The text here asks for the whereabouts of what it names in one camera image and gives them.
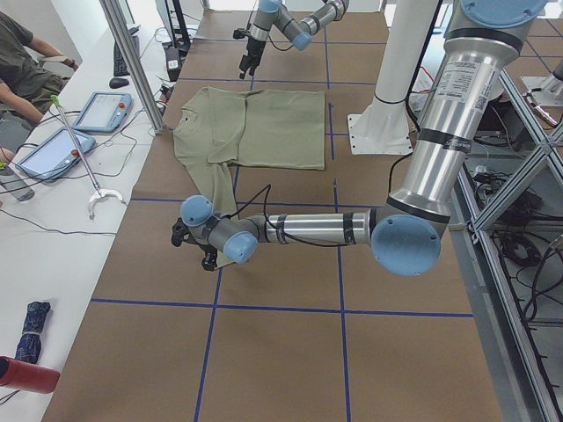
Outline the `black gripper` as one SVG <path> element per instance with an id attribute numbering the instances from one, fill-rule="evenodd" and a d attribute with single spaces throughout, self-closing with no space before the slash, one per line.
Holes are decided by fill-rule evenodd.
<path id="1" fill-rule="evenodd" d="M 180 217 L 172 225 L 171 242 L 175 247 L 180 247 L 182 244 L 197 245 L 204 252 L 204 258 L 201 261 L 202 268 L 217 268 L 217 248 L 209 244 L 204 244 L 202 241 L 197 240 Z"/>
<path id="2" fill-rule="evenodd" d="M 256 70 L 264 52 L 264 42 L 249 38 L 246 45 L 246 54 L 241 58 L 239 64 L 239 78 L 244 80 L 247 70 Z"/>

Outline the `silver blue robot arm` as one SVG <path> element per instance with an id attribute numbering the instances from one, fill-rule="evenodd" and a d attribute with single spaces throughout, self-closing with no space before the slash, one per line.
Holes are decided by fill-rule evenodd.
<path id="1" fill-rule="evenodd" d="M 461 1 L 445 36 L 442 72 L 413 145 L 402 186 L 363 213 L 239 217 L 230 167 L 324 166 L 320 92 L 231 92 L 205 87 L 183 106 L 174 152 L 198 188 L 172 228 L 172 243 L 195 244 L 213 270 L 219 255 L 246 262 L 261 243 L 335 248 L 369 244 L 391 273 L 431 269 L 450 220 L 448 198 L 502 69 L 515 60 L 541 1 Z"/>
<path id="2" fill-rule="evenodd" d="M 239 78 L 244 79 L 247 74 L 254 75 L 260 65 L 273 26 L 291 43 L 292 47 L 303 51 L 321 29 L 333 21 L 342 20 L 348 5 L 349 1 L 324 1 L 324 5 L 318 10 L 297 21 L 282 1 L 259 1 L 253 21 L 248 21 L 245 28 L 237 28 L 233 32 L 235 40 L 247 38 L 246 53 L 239 63 Z"/>

